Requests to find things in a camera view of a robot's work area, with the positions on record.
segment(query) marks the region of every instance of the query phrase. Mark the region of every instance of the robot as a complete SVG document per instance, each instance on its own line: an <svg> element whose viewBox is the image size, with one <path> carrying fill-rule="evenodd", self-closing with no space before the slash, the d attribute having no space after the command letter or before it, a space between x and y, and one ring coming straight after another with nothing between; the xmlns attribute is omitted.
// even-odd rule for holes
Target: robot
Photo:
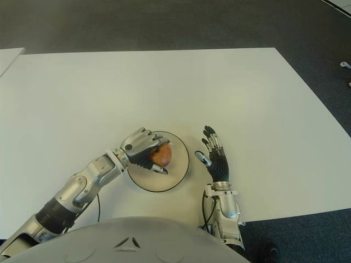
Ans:
<svg viewBox="0 0 351 263"><path fill-rule="evenodd" d="M117 218L68 229L90 205L101 188L121 174L128 164L156 173L167 169L149 159L150 152L169 140L145 128L125 138L119 148L92 160L72 175L64 187L32 215L2 246L0 261L11 262L248 262L240 235L240 207L229 183L228 162L217 133L209 126L202 139L210 156L196 151L213 182L207 184L202 203L213 198L214 223L204 209L203 227L149 217Z"/></svg>

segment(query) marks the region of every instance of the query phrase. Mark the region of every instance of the white table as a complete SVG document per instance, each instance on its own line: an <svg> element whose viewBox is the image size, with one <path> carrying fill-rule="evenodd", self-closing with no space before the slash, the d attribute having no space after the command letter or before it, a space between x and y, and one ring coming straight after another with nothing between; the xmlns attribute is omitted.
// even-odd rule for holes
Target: white table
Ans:
<svg viewBox="0 0 351 263"><path fill-rule="evenodd" d="M141 126L183 139L188 174L163 193L117 178L101 219L199 225L204 124L225 145L244 220L351 207L351 139L274 48L21 55L1 79L0 237ZM96 219L94 201L76 227Z"/></svg>
<svg viewBox="0 0 351 263"><path fill-rule="evenodd" d="M23 52L24 48L0 49L0 77Z"/></svg>

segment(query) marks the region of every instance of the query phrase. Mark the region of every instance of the robotic hand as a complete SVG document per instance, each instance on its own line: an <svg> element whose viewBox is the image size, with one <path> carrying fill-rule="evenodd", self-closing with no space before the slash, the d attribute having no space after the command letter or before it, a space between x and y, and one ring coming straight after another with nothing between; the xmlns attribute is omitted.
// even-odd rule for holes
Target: robotic hand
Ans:
<svg viewBox="0 0 351 263"><path fill-rule="evenodd" d="M32 215L0 246L0 261L38 243L59 236L73 226L75 220L91 204L100 189L120 174L128 163L158 173L167 170L149 160L150 152L167 138L140 128L126 137L120 148L92 160L82 171L71 176L64 187L37 213Z"/></svg>
<svg viewBox="0 0 351 263"><path fill-rule="evenodd" d="M210 157L208 158L201 151L196 151L195 156L207 167L213 180L212 184L206 185L203 195L203 199L205 196L214 199L212 210L214 223L211 228L211 234L220 238L230 248L243 254L245 249L239 225L245 225L245 223L239 221L240 207L235 200L237 192L233 191L231 184L229 184L228 162L222 142L210 126L205 126L203 134L207 137L207 140L202 139L202 142L206 145ZM208 229L207 223L209 219L206 220L204 209L203 216L205 221L203 228L206 227Z"/></svg>
<svg viewBox="0 0 351 263"><path fill-rule="evenodd" d="M126 137L120 149L116 149L114 154L122 160L127 159L133 164L137 164L157 173L168 174L165 168L158 166L149 159L150 152L161 144L168 143L167 138L157 135L150 130L141 128Z"/></svg>

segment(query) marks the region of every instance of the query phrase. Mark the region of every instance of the black cable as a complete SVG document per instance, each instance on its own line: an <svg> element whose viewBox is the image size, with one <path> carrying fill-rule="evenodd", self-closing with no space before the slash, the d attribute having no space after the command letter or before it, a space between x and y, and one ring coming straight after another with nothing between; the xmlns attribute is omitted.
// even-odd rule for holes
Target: black cable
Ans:
<svg viewBox="0 0 351 263"><path fill-rule="evenodd" d="M212 215L213 215L213 212L214 212L214 209L216 208L216 204L217 204L217 200L215 198L212 197L212 199L214 200L214 204L213 204L213 208L212 208L212 211L211 211L211 214L210 216L208 217L208 219L206 219L206 216L205 216L205 205L204 205L204 201L205 201L205 191L203 192L203 195L202 195L202 216L203 216L203 221L205 222L202 229L204 229L206 227L206 231L207 233L209 233L209 229L208 229L208 222L210 221Z"/></svg>
<svg viewBox="0 0 351 263"><path fill-rule="evenodd" d="M83 212L88 208L88 206L92 203L92 201L93 201L93 200L91 200L89 203L87 203L87 205L83 208L83 210L80 211L80 212L76 215L76 219L77 219L78 217L80 217L81 214L83 214ZM67 233L68 230L69 230L71 227L67 227L67 228L65 229L65 231L64 231L64 234Z"/></svg>
<svg viewBox="0 0 351 263"><path fill-rule="evenodd" d="M100 213L101 213L101 207L100 207L100 197L99 194L97 194L98 197L98 205L99 205L99 215L98 215L98 222L100 222Z"/></svg>
<svg viewBox="0 0 351 263"><path fill-rule="evenodd" d="M207 225L207 222L206 222L206 215L205 215L205 206L204 206L204 201L205 201L205 191L203 191L203 195L202 195L202 216L203 216L203 221L205 222L205 226L206 226L206 230L207 230L207 233L209 233L210 231L208 230L208 225Z"/></svg>
<svg viewBox="0 0 351 263"><path fill-rule="evenodd" d="M213 208L212 208L211 214L208 217L208 219L207 219L205 224L208 224L209 220L211 219L211 217L213 215L214 209L216 208L217 200L214 197L212 197L212 199L214 200Z"/></svg>

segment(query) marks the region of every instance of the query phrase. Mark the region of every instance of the black rubber sleeve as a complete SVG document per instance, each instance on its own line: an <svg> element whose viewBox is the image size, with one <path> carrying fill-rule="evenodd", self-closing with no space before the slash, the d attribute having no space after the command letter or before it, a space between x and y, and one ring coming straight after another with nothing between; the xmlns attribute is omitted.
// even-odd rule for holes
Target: black rubber sleeve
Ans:
<svg viewBox="0 0 351 263"><path fill-rule="evenodd" d="M213 182L228 182L229 181L229 168L225 156L219 156L211 166L207 167L208 172L211 174Z"/></svg>
<svg viewBox="0 0 351 263"><path fill-rule="evenodd" d="M65 228L73 226L76 213L67 210L55 198L52 198L35 217L47 230L60 234Z"/></svg>

